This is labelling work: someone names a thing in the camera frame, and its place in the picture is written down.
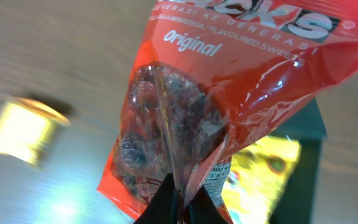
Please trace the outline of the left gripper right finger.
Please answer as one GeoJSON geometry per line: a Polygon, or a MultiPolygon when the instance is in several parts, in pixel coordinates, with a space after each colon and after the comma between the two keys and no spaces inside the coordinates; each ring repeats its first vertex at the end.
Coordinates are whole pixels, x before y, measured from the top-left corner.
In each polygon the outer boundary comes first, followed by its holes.
{"type": "Polygon", "coordinates": [[[188,205],[190,224],[227,224],[202,186],[188,205]]]}

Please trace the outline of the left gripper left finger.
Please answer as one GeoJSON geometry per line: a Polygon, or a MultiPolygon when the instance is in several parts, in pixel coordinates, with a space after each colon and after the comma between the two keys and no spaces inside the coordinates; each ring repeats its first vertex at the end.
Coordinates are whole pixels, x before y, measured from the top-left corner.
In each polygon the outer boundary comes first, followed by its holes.
{"type": "Polygon", "coordinates": [[[134,224],[176,223],[177,191],[173,174],[168,174],[153,199],[134,224]]]}

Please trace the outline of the large yellow snack bag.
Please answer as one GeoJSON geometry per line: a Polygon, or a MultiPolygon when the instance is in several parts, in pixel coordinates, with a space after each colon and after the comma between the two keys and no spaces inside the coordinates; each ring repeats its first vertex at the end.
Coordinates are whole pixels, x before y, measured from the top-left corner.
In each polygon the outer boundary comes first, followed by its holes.
{"type": "Polygon", "coordinates": [[[297,140],[266,136],[232,156],[222,197],[233,223],[269,223],[300,152],[297,140]]]}

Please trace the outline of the black gift box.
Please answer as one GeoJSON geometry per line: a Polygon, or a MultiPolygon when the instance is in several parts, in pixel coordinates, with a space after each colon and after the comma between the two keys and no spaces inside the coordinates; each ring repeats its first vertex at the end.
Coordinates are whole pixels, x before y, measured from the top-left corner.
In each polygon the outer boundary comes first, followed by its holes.
{"type": "Polygon", "coordinates": [[[326,128],[315,99],[272,132],[299,141],[298,163],[271,216],[271,224],[310,224],[316,181],[326,128]]]}

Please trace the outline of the red Hacks candy bag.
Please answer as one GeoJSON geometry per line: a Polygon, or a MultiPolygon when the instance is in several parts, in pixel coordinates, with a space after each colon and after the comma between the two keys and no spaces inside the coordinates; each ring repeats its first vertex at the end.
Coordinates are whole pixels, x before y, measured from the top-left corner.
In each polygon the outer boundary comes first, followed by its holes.
{"type": "Polygon", "coordinates": [[[231,157],[358,71],[358,1],[157,1],[98,191],[139,218],[166,175],[180,214],[231,157]]]}

